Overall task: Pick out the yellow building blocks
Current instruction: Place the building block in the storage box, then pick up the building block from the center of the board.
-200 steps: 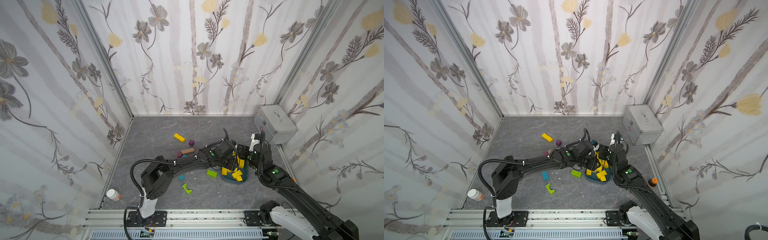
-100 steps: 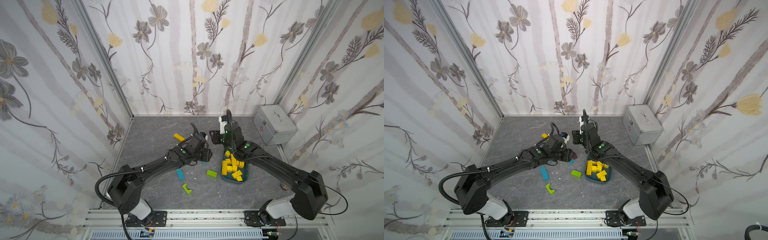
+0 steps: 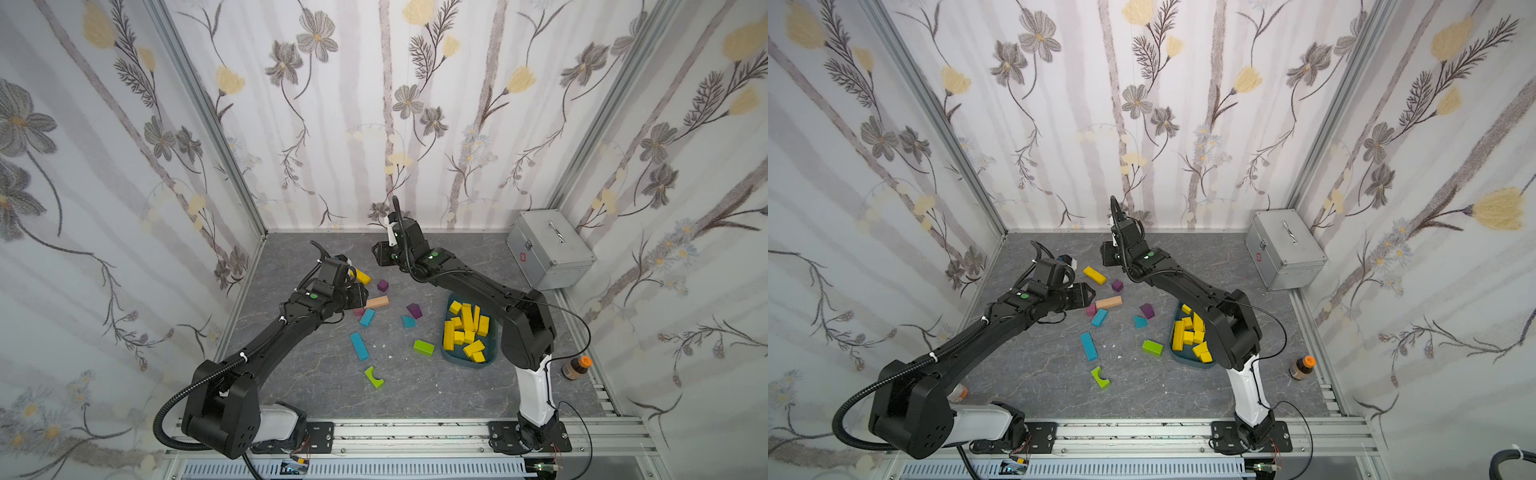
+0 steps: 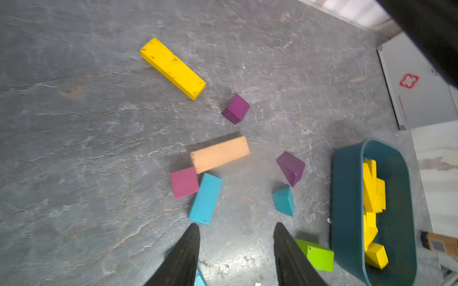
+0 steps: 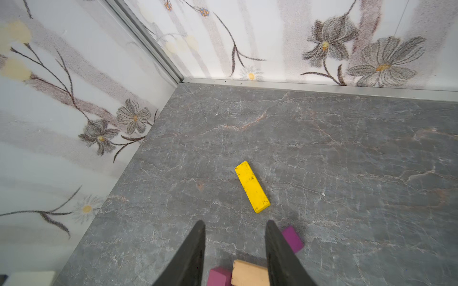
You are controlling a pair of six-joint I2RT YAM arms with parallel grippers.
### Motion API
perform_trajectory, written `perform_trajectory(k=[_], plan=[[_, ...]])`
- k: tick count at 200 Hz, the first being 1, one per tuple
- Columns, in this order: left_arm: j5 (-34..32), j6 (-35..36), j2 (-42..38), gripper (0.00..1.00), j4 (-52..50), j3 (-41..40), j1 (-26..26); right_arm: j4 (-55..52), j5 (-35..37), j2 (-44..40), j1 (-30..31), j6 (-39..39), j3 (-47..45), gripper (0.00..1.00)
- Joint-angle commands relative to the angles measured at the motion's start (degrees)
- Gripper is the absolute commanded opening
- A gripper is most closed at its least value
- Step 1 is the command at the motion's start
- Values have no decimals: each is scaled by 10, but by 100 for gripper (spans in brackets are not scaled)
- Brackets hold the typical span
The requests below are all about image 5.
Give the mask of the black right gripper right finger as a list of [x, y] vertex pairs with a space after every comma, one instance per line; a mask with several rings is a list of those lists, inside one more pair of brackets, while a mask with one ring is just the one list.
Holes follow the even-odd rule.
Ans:
[[265, 249], [271, 286], [316, 286], [273, 220], [265, 228]]

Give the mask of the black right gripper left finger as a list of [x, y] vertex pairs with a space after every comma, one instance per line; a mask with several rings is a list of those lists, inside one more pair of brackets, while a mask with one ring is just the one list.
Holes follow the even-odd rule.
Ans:
[[205, 223], [198, 220], [153, 286], [200, 286], [205, 241]]

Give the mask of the long yellow block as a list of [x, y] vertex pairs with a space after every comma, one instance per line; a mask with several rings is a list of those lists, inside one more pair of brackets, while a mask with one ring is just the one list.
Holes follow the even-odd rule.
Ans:
[[270, 201], [247, 161], [234, 168], [255, 213], [270, 207]]

